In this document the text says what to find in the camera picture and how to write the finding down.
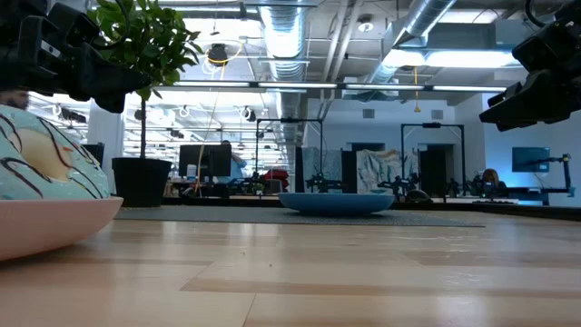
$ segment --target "fluorescent light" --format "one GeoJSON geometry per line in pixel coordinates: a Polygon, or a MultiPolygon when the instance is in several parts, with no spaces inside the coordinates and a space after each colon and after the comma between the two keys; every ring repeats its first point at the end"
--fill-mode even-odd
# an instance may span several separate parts
{"type": "Polygon", "coordinates": [[[353,90],[380,90],[380,91],[421,91],[423,85],[399,85],[399,84],[347,84],[348,89],[353,90]]]}
{"type": "Polygon", "coordinates": [[[428,54],[425,65],[457,68],[499,68],[514,62],[504,51],[435,51],[428,54]]]}
{"type": "Polygon", "coordinates": [[[176,86],[199,86],[199,87],[249,87],[248,82],[223,82],[223,81],[183,81],[176,86]]]}
{"type": "Polygon", "coordinates": [[[393,49],[383,58],[382,63],[387,67],[421,66],[425,64],[425,60],[422,53],[393,49]]]}
{"type": "Polygon", "coordinates": [[[337,88],[337,85],[334,83],[271,83],[271,82],[263,82],[258,83],[259,87],[269,88],[269,87],[278,87],[278,88],[337,88]]]}
{"type": "Polygon", "coordinates": [[[434,91],[455,91],[455,92],[505,92],[506,87],[496,86],[434,86],[434,91]]]}

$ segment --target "donut pillow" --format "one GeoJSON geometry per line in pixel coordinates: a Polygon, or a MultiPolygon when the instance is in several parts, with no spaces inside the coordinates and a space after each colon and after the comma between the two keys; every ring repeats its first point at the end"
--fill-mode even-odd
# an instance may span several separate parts
{"type": "Polygon", "coordinates": [[[79,143],[44,118],[0,105],[0,200],[107,197],[106,175],[79,143]]]}

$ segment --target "black metal stand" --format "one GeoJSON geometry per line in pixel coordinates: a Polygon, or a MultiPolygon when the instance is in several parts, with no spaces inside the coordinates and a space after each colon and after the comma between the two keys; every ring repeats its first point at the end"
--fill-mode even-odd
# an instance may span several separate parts
{"type": "Polygon", "coordinates": [[[424,124],[402,124],[401,125],[401,179],[406,177],[405,165],[405,138],[404,129],[406,126],[417,126],[421,128],[440,128],[440,127],[457,127],[460,129],[460,142],[462,147],[462,189],[464,196],[466,196],[466,156],[464,155],[464,125],[463,124],[440,124],[440,123],[424,123],[424,124]]]}
{"type": "Polygon", "coordinates": [[[258,172],[258,142],[259,134],[260,134],[260,125],[262,122],[281,122],[284,124],[299,124],[299,123],[308,123],[308,122],[316,122],[319,123],[320,126],[320,151],[319,151],[319,171],[322,173],[323,171],[323,120],[322,119],[299,119],[299,118],[281,118],[281,119],[257,119],[256,120],[256,163],[254,165],[254,171],[258,172]]]}

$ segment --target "person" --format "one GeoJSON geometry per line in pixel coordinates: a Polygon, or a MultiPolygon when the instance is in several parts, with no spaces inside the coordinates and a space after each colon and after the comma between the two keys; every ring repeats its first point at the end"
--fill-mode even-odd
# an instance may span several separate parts
{"type": "MultiPolygon", "coordinates": [[[[222,141],[222,145],[230,144],[230,141],[222,141]]],[[[230,160],[230,176],[217,177],[219,183],[229,183],[230,181],[237,178],[244,178],[242,174],[242,168],[246,167],[246,161],[240,158],[239,155],[232,152],[232,157],[230,160]]]]}
{"type": "Polygon", "coordinates": [[[0,91],[0,104],[26,110],[28,107],[28,92],[23,90],[0,91]]]}

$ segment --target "light wood table surface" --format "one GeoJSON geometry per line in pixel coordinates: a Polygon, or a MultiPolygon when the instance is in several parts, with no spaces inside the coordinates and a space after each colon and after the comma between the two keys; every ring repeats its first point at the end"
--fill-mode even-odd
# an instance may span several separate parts
{"type": "Polygon", "coordinates": [[[0,325],[581,326],[581,223],[429,214],[487,227],[115,221],[0,263],[0,325]]]}

